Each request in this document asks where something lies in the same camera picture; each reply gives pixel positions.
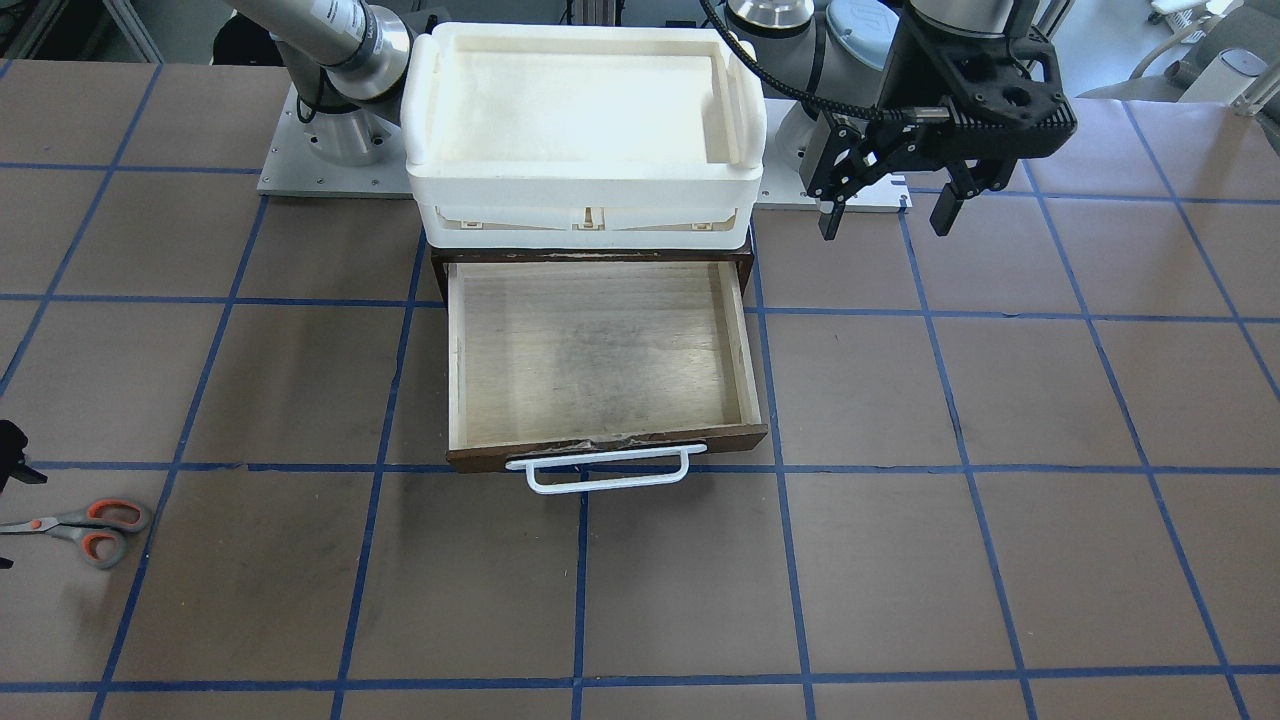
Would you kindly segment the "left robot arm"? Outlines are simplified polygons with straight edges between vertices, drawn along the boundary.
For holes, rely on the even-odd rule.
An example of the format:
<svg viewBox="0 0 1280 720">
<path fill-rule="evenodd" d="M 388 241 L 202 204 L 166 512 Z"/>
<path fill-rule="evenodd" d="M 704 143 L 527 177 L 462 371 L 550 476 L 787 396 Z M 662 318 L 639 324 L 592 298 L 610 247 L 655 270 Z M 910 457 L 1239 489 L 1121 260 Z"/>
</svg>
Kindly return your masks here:
<svg viewBox="0 0 1280 720">
<path fill-rule="evenodd" d="M 931 214 L 1009 186 L 1076 129 L 1036 1 L 705 1 L 707 23 L 777 97 L 776 141 L 826 240 L 887 176 L 945 170 Z"/>
</svg>

